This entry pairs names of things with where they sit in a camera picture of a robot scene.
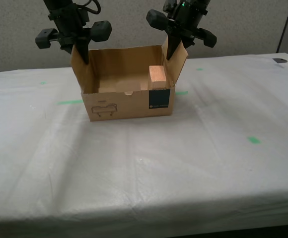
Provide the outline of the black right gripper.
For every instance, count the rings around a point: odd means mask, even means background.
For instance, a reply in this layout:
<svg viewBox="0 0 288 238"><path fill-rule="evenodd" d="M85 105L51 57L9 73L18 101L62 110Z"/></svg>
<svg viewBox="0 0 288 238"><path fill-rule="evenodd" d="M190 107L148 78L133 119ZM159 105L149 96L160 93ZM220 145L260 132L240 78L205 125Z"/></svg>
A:
<svg viewBox="0 0 288 238"><path fill-rule="evenodd" d="M167 18L163 13L151 9L146 15L146 20L152 28L166 32L166 58L169 60L181 42L180 37L184 48L195 45L195 38L202 40L204 46L213 48L216 45L217 37L212 32L198 28L204 15L205 11L170 11Z"/></svg>

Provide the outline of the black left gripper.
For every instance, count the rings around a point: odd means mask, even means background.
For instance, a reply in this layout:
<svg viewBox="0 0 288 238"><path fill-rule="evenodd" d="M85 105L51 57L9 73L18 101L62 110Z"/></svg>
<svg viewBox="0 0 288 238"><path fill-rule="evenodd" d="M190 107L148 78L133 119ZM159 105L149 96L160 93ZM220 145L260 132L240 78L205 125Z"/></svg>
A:
<svg viewBox="0 0 288 238"><path fill-rule="evenodd" d="M85 64L89 64L89 43L107 41L112 32L111 23L107 20L97 21L91 28L84 26L89 21L88 7L48 7L48 18L56 25L56 29L43 29L35 38L39 49L47 49L51 42L57 41L60 49L72 53L75 46Z"/></svg>

